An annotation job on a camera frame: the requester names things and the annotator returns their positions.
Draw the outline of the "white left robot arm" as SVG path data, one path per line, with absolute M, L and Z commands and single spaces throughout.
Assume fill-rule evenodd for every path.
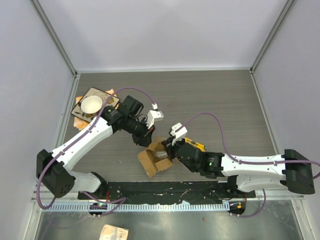
M 136 145 L 148 147 L 152 142 L 155 121 L 164 117 L 156 106 L 153 104 L 153 109 L 139 119 L 144 105 L 130 95 L 117 108 L 107 105 L 100 116 L 94 117 L 68 142 L 51 152 L 43 149 L 37 154 L 37 178 L 55 198 L 61 198 L 72 190 L 80 195 L 89 193 L 97 200 L 104 198 L 108 190 L 106 180 L 96 172 L 75 172 L 74 166 L 98 143 L 120 130 L 129 133 Z

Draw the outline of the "brown cardboard express box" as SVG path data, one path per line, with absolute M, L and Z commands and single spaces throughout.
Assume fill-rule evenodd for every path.
M 156 137 L 145 150 L 141 151 L 137 155 L 144 171 L 150 178 L 158 172 L 165 171 L 174 165 L 173 161 L 167 156 L 156 156 L 156 153 L 166 151 L 163 145 L 163 141 L 165 140 L 166 139 L 164 137 Z

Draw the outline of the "yellow utility knife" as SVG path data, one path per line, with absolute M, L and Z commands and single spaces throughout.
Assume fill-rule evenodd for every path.
M 200 149 L 202 152 L 206 152 L 206 147 L 203 144 L 196 142 L 196 141 L 193 141 L 192 139 L 190 139 L 188 137 L 185 137 L 184 140 L 186 143 L 190 144 L 191 146 Z

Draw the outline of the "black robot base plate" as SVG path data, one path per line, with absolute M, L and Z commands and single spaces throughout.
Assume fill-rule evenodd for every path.
M 223 200 L 252 199 L 255 191 L 248 193 L 237 189 L 234 183 L 218 181 L 135 181 L 108 182 L 102 200 L 115 201 L 126 198 L 126 204 L 173 205 L 186 201 L 192 205 L 215 204 Z

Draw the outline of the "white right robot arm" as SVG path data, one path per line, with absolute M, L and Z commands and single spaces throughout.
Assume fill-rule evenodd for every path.
M 203 151 L 186 139 L 162 141 L 170 159 L 208 179 L 226 177 L 226 193 L 233 198 L 260 189 L 287 189 L 300 195 L 315 193 L 312 163 L 293 149 L 272 156 L 234 156 Z

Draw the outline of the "clear box contents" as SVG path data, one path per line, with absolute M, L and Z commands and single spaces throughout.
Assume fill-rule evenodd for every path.
M 158 159 L 166 159 L 168 158 L 168 153 L 166 151 L 156 151 L 154 156 Z

